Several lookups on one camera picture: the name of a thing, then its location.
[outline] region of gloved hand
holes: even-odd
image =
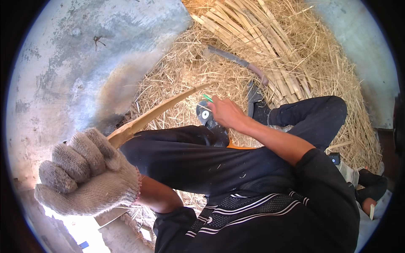
[[[52,162],[40,165],[39,177],[35,198],[60,215],[91,216],[129,206],[141,185],[138,169],[96,128],[56,145]]]

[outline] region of machete handle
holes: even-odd
[[[266,77],[265,74],[263,74],[263,72],[254,64],[249,63],[249,65],[247,66],[248,70],[253,71],[256,75],[258,75],[260,77],[260,79],[262,80],[262,84],[267,87],[267,84],[269,83],[269,79]]]

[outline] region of shoe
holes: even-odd
[[[216,142],[214,147],[227,147],[229,145],[228,131],[225,127],[221,126],[217,121],[214,120],[214,115],[211,111],[207,110],[208,102],[203,100],[198,103],[196,107],[196,114],[201,124],[206,126],[210,130],[215,138]]]
[[[247,115],[263,125],[270,125],[270,108],[253,80],[247,85]]]

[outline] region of knife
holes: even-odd
[[[249,63],[249,62],[237,57],[236,55],[222,51],[221,49],[218,49],[218,48],[214,48],[211,45],[208,45],[208,50],[211,53],[222,56],[230,61],[233,61],[233,62],[236,62],[237,64],[242,65],[243,67],[247,68],[248,70],[253,71],[256,75],[258,75],[260,77],[260,79],[262,80],[262,84],[264,86],[267,86],[267,84],[269,83],[269,79],[256,65]]]

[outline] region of black t-shirt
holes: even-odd
[[[198,218],[187,207],[158,214],[155,252],[354,252],[359,211],[330,158],[312,149],[294,172],[286,193],[230,194]]]

